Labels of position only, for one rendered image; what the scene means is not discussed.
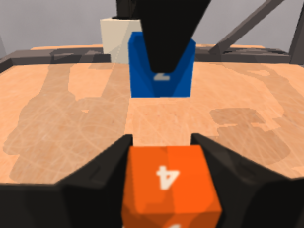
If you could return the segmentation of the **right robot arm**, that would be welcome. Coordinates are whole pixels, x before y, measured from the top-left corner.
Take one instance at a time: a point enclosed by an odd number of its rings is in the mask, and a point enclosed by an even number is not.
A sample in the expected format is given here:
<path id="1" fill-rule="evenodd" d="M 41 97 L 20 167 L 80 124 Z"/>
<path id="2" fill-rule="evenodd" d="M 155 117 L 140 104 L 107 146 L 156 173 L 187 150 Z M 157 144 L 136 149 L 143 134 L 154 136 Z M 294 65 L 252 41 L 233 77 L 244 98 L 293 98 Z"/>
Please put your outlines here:
<path id="1" fill-rule="evenodd" d="M 116 0 L 117 16 L 115 20 L 139 20 L 135 0 Z"/>

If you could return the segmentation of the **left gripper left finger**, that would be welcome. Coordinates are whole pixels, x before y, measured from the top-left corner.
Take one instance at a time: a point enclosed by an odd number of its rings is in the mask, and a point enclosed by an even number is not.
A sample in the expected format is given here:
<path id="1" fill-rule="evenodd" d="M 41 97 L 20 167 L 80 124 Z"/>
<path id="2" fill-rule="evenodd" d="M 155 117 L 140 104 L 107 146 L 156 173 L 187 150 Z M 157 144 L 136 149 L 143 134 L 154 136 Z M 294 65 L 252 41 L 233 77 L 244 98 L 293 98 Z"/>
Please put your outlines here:
<path id="1" fill-rule="evenodd" d="M 125 134 L 54 184 L 0 183 L 0 228 L 123 228 L 130 146 Z"/>

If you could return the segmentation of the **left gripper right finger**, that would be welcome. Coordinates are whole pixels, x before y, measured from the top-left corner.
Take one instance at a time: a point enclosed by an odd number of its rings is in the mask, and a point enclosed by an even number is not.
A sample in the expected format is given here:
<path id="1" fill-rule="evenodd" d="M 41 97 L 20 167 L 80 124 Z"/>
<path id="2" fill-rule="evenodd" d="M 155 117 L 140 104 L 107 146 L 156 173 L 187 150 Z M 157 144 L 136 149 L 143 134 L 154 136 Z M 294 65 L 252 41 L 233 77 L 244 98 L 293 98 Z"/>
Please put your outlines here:
<path id="1" fill-rule="evenodd" d="M 289 178 L 200 134 L 221 214 L 215 228 L 304 228 L 304 176 Z"/>

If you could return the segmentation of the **blue block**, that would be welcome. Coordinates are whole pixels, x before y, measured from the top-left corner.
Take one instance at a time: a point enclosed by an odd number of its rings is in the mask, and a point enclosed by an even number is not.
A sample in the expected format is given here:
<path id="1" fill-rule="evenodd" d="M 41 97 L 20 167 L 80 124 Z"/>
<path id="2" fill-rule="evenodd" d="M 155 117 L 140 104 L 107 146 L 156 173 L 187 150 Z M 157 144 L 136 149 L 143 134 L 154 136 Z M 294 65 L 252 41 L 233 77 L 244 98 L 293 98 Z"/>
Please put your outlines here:
<path id="1" fill-rule="evenodd" d="M 143 33 L 132 32 L 128 42 L 131 98 L 190 98 L 195 49 L 191 38 L 172 73 L 153 73 Z"/>

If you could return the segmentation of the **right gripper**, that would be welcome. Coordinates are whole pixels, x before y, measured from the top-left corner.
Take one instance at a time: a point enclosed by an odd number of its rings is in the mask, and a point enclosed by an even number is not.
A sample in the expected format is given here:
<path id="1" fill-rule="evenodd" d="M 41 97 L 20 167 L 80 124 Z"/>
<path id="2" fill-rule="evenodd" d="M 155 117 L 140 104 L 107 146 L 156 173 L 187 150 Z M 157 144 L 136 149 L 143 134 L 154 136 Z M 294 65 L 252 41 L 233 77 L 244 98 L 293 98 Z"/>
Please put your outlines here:
<path id="1" fill-rule="evenodd" d="M 153 73 L 172 73 L 211 0 L 135 0 Z"/>

